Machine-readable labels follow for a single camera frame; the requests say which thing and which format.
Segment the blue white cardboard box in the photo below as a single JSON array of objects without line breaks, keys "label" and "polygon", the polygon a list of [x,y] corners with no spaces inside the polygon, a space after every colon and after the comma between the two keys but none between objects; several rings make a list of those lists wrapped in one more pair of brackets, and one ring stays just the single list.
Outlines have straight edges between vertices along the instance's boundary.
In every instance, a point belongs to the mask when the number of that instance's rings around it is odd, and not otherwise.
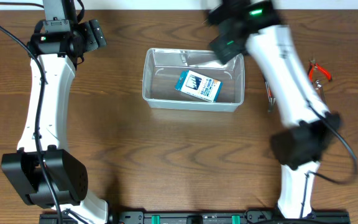
[{"label": "blue white cardboard box", "polygon": [[223,82],[200,73],[186,70],[181,73],[175,89],[210,103],[216,102]]}]

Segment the clear plastic container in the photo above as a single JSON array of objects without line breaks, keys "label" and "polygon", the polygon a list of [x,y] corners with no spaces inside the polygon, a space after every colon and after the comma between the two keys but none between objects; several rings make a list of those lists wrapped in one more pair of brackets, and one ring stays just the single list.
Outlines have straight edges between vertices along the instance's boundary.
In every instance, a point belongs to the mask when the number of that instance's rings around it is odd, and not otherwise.
[{"label": "clear plastic container", "polygon": [[[191,70],[222,82],[214,103],[176,89],[183,72]],[[148,49],[142,96],[151,108],[233,112],[244,102],[244,57],[239,54],[223,65],[210,50]]]}]

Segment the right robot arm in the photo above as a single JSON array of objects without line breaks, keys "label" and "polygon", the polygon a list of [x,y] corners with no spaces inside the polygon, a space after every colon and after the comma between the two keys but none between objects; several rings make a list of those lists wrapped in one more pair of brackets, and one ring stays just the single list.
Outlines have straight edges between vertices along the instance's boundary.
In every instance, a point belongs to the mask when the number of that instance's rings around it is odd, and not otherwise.
[{"label": "right robot arm", "polygon": [[207,23],[219,27],[210,47],[222,63],[236,55],[250,55],[259,66],[276,99],[284,131],[270,138],[281,165],[281,192],[277,208],[288,219],[313,214],[311,195],[323,152],[341,125],[315,92],[272,1],[223,1],[210,10]]}]

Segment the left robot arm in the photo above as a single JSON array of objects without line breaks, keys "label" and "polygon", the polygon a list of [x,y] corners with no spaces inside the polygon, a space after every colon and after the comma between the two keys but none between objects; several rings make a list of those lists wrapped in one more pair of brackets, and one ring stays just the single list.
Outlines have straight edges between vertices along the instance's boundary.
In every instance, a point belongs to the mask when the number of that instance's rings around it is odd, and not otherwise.
[{"label": "left robot arm", "polygon": [[70,0],[44,1],[45,19],[25,45],[32,87],[25,128],[1,168],[26,205],[51,208],[50,223],[107,223],[108,203],[88,188],[84,164],[70,154],[67,112],[71,84],[84,54],[104,47],[97,20],[84,21]]}]

